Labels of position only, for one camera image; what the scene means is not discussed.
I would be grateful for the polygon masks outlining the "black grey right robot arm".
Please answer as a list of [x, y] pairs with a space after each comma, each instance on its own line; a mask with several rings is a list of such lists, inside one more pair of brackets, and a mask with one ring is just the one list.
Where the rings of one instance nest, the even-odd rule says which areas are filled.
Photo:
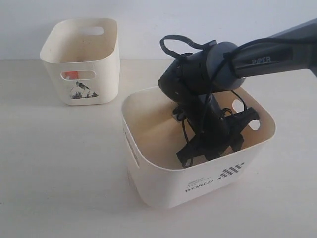
[[184, 168], [191, 167], [198, 156], [211, 161], [227, 148], [241, 150], [242, 131], [260, 118], [252, 107], [246, 106], [238, 113], [220, 107], [216, 93], [235, 92], [247, 77], [302, 69], [317, 71], [315, 19], [240, 46], [216, 40], [198, 44], [177, 34], [162, 37], [159, 45], [173, 62], [159, 78], [158, 86], [176, 103], [176, 120], [188, 123], [194, 132], [177, 152]]

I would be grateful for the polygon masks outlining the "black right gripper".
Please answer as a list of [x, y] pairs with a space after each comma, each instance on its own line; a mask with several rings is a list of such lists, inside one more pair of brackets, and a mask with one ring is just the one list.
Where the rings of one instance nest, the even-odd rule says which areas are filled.
[[192, 127], [189, 119], [182, 121], [182, 132], [186, 145], [176, 155], [182, 167], [193, 166], [194, 158], [203, 155], [207, 161], [221, 157], [224, 151], [230, 147], [233, 152], [240, 151], [244, 143], [242, 131], [250, 122], [260, 120], [259, 113], [252, 107], [241, 112], [233, 113], [230, 108], [220, 110], [216, 122], [207, 124], [201, 136], [195, 134], [188, 138], [185, 122]]

